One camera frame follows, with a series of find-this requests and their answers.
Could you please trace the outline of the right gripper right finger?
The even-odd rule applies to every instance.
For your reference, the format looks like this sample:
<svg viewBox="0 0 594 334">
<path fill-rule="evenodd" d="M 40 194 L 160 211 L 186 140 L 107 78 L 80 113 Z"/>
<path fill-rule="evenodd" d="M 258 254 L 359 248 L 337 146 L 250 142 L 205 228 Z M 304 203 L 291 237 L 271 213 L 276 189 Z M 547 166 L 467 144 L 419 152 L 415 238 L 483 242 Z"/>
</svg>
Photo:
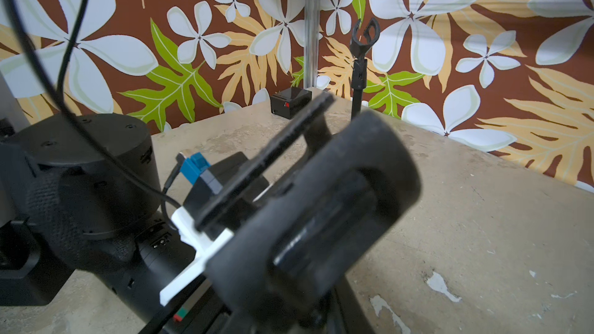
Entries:
<svg viewBox="0 0 594 334">
<path fill-rule="evenodd" d="M 246 193 L 299 137 L 306 140 L 307 148 L 293 170 L 302 168 L 332 139 L 324 114 L 334 101 L 335 97 L 326 92 L 312 99 L 257 156 L 239 168 L 219 193 L 193 213 L 194 228 L 214 238 L 225 228 L 238 230 L 255 215 L 261 203 L 246 199 Z"/>
</svg>

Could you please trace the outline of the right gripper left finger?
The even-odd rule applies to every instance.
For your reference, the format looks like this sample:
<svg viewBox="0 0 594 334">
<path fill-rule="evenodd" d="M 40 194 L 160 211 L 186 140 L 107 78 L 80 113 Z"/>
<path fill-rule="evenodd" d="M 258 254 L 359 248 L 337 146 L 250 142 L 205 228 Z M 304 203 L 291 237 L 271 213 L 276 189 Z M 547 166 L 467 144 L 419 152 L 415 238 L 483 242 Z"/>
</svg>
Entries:
<svg viewBox="0 0 594 334">
<path fill-rule="evenodd" d="M 365 111 L 277 189 L 207 262 L 224 333 L 370 333 L 347 272 L 419 199 L 417 167 Z"/>
</svg>

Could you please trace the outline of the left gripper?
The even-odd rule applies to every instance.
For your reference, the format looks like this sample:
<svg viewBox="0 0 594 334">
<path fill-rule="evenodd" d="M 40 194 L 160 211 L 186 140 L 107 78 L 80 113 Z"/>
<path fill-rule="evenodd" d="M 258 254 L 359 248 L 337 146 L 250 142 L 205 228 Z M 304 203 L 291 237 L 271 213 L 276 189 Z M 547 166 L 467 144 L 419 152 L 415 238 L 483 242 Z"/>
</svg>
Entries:
<svg viewBox="0 0 594 334">
<path fill-rule="evenodd" d="M 172 308 L 162 306 L 159 292 L 175 277 L 178 271 L 171 268 L 140 275 L 139 294 L 150 307 L 143 318 L 142 333 L 222 333 L 231 318 L 230 309 L 214 292 L 210 282 L 202 277 L 190 284 L 174 298 Z"/>
</svg>

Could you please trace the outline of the black microphone stand pole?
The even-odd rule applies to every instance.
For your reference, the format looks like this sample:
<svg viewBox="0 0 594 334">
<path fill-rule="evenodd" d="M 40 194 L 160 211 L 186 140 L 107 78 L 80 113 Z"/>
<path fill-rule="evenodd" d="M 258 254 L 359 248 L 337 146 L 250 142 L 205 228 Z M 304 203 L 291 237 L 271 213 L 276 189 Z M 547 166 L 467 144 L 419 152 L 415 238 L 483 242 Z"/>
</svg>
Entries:
<svg viewBox="0 0 594 334">
<path fill-rule="evenodd" d="M 372 18 L 367 27 L 364 29 L 362 36 L 366 43 L 362 43 L 357 36 L 360 29 L 361 20 L 359 19 L 354 25 L 351 35 L 351 42 L 349 49 L 354 58 L 354 66 L 351 77 L 351 89 L 353 90 L 351 119 L 355 119 L 360 113 L 363 91 L 367 87 L 368 82 L 368 61 L 366 59 L 367 53 L 371 50 L 375 43 L 379 40 L 381 28 L 376 18 Z"/>
</svg>

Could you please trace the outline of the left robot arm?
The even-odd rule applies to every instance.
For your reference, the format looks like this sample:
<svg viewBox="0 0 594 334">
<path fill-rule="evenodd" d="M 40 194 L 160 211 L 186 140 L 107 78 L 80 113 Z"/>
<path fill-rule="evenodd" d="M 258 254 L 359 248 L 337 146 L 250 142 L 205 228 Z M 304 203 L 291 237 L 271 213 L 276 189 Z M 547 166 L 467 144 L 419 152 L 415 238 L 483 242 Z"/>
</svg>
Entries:
<svg viewBox="0 0 594 334">
<path fill-rule="evenodd" d="M 154 333 L 216 333 L 230 311 L 205 278 L 176 309 L 160 292 L 193 260 L 154 197 L 62 117 L 31 125 L 1 86 L 1 304 L 46 306 L 91 272 Z"/>
</svg>

